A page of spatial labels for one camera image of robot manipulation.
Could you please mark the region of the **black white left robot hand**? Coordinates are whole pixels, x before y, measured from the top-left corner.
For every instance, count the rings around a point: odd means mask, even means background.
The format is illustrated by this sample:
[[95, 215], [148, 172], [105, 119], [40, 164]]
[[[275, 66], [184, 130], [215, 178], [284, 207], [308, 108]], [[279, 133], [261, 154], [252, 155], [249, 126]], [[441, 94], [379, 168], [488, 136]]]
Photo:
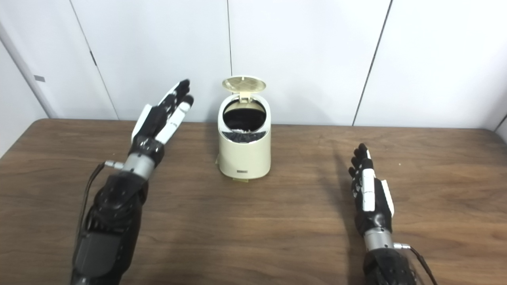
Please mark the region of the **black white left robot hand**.
[[164, 146], [175, 134], [194, 98], [189, 94], [190, 80], [173, 86], [157, 105], [147, 104], [132, 131], [129, 154], [148, 157], [158, 166], [165, 155]]

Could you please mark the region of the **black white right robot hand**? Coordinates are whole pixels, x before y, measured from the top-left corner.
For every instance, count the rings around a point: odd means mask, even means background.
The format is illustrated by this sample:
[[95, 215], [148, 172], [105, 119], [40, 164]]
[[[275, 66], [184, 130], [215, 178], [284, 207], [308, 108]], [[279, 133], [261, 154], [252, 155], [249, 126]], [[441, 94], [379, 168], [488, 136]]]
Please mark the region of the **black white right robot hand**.
[[374, 228], [391, 233], [395, 207], [388, 182], [376, 177], [371, 153], [364, 143], [359, 144], [353, 154], [348, 173], [352, 178], [355, 227], [362, 236]]

